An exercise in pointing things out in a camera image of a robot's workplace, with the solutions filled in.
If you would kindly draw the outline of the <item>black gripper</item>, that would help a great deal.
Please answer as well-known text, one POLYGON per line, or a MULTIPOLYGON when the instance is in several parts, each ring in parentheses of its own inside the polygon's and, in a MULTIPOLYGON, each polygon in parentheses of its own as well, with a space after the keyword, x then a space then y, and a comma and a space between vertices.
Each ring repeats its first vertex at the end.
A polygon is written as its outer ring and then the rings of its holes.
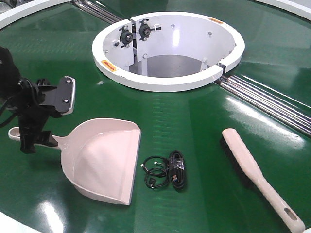
POLYGON ((58 85, 50 85, 42 79, 38 85, 27 78, 19 81, 21 91, 17 95, 20 150, 25 154, 35 153, 35 144, 56 147, 58 142, 51 131, 43 131, 49 118, 49 110, 55 116, 71 114, 74 110, 76 81, 64 76, 58 85))

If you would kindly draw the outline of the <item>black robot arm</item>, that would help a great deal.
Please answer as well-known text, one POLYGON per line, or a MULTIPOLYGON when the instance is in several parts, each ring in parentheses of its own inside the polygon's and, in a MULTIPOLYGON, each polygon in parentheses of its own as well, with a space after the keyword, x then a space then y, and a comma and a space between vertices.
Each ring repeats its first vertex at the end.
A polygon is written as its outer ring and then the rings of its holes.
POLYGON ((43 128, 48 118, 60 118, 73 112, 75 89, 75 79, 70 76, 61 78, 58 85, 51 85, 48 79, 31 82, 21 76, 10 51, 4 47, 0 49, 0 111, 12 113, 0 126, 18 118, 23 153, 34 153, 36 144, 58 145, 51 131, 43 128))

